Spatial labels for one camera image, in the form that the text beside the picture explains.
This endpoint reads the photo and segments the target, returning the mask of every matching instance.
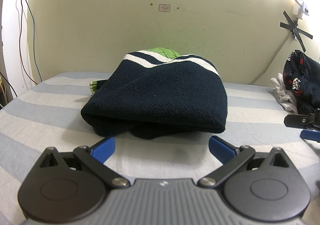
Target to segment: gray ribbed cover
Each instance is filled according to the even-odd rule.
[[[40,224],[44,223],[31,220],[23,223]],[[88,217],[68,224],[270,225],[239,216],[224,204],[217,191],[199,188],[191,179],[137,179],[127,189],[113,190],[102,206]],[[306,225],[300,219],[278,224]]]

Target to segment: wall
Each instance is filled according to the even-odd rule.
[[[0,25],[2,26],[2,23],[1,23],[1,15],[2,15],[2,1],[3,0],[0,0]],[[2,45],[0,46],[0,71],[1,73],[4,75],[4,77],[6,79],[8,79],[8,76],[7,76],[7,72],[6,72],[6,69],[5,69],[5,65],[4,65],[4,58],[3,58],[3,49],[2,49]],[[10,92],[10,86],[6,83],[5,80],[3,80],[2,78],[2,81],[6,87],[6,91],[7,91],[7,98],[9,101],[11,101],[13,98],[12,98],[12,94]],[[0,103],[2,105],[5,105],[5,99],[3,97],[3,95],[0,96]]]
[[[303,20],[298,21],[298,28],[307,31],[308,33],[312,34],[313,40],[310,40],[304,35],[300,35],[303,43],[307,49],[306,55],[310,56],[317,62],[320,60],[320,42],[319,42],[319,35],[320,35],[320,0],[306,0],[310,11],[310,16],[303,16]],[[282,22],[287,23],[284,16],[282,16],[281,19]],[[269,69],[266,71],[266,73],[260,77],[260,79],[255,82],[255,85],[265,85],[265,86],[271,86],[270,78],[276,77],[276,73],[283,72],[283,67],[285,64],[285,61],[287,60],[287,57],[289,53],[295,49],[302,50],[299,42],[295,41],[293,36],[291,35],[289,40],[285,43],[283,48],[280,50],[272,64],[270,65]]]
[[[24,14],[22,18],[21,55],[27,73],[32,77],[27,43],[27,4],[23,0]],[[20,34],[21,3],[20,0],[3,0],[2,3],[2,41],[3,57],[8,81],[18,96],[34,86],[24,73],[20,62],[19,34]]]
[[[153,47],[195,53],[212,61],[223,81],[250,83],[266,66],[288,31],[284,10],[292,0],[29,0],[36,20],[36,59],[43,79],[65,71],[112,72],[127,52]],[[159,12],[170,4],[170,12]],[[319,32],[304,19],[299,26],[307,55],[319,60]],[[32,22],[28,20],[28,45]],[[256,84],[282,72],[291,37],[276,62]],[[35,78],[35,67],[30,55]]]

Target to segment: white stripe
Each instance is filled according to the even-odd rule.
[[[140,53],[143,53],[143,54],[146,54],[146,55],[150,55],[150,56],[153,56],[155,59],[163,62],[163,63],[167,63],[167,62],[170,62],[172,59],[170,58],[167,58],[159,53],[156,53],[156,52],[153,52],[153,51],[146,51],[146,50],[139,50],[137,52],[140,52]]]
[[[82,109],[89,101],[90,96],[71,95],[71,94],[53,94],[37,93],[29,90],[19,96],[19,99],[33,104],[58,106],[71,109]]]
[[[269,100],[269,101],[276,100],[273,94],[271,93],[250,92],[250,91],[242,91],[242,90],[235,90],[235,89],[229,89],[229,88],[225,88],[225,90],[227,95],[231,97],[243,97],[243,98],[261,99],[261,100]]]
[[[211,134],[206,133],[208,140]],[[195,182],[221,166],[208,145],[156,143],[131,139],[129,132],[116,137],[116,151],[105,162],[111,169],[141,178],[185,178]]]
[[[21,224],[26,218],[17,200],[19,181],[0,167],[0,211],[13,224]]]
[[[65,76],[52,77],[48,80],[45,80],[44,83],[52,85],[78,85],[78,86],[88,86],[91,81],[97,81],[96,78],[87,78],[87,79],[73,79]]]
[[[249,123],[283,123],[288,112],[284,110],[257,109],[228,106],[227,121]]]
[[[205,68],[205,69],[207,69],[207,70],[209,70],[219,76],[217,70],[212,65],[210,65],[208,62],[206,62],[200,58],[197,58],[197,57],[189,57],[189,58],[185,58],[185,59],[173,59],[167,63],[153,64],[143,58],[140,58],[140,57],[137,57],[137,56],[134,56],[131,54],[126,54],[125,57],[123,58],[123,60],[133,61],[135,63],[142,65],[145,68],[152,68],[152,67],[156,67],[158,65],[163,65],[163,64],[167,64],[167,63],[177,63],[177,62],[190,61],[190,62],[193,62],[193,63],[196,63],[196,64],[202,66],[203,68]]]
[[[48,146],[59,151],[72,151],[79,145],[92,146],[103,139],[95,133],[59,128],[25,120],[0,111],[0,132],[40,152]]]

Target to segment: logo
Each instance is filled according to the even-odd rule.
[[[300,80],[298,78],[295,78],[292,82],[292,90],[299,91],[300,90]]]
[[[295,56],[296,56],[296,55],[297,55],[296,51],[292,51],[292,52],[290,53],[290,55],[289,55],[289,57],[288,57],[288,59],[287,59],[288,61],[291,60],[291,56],[292,56],[292,55],[295,55]]]
[[[168,184],[169,183],[167,181],[165,181],[165,180],[163,180],[162,182],[159,183],[159,185],[161,185],[163,187],[167,186]]]

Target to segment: wall label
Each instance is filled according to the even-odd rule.
[[[160,12],[169,12],[171,9],[170,4],[159,4],[159,11]]]

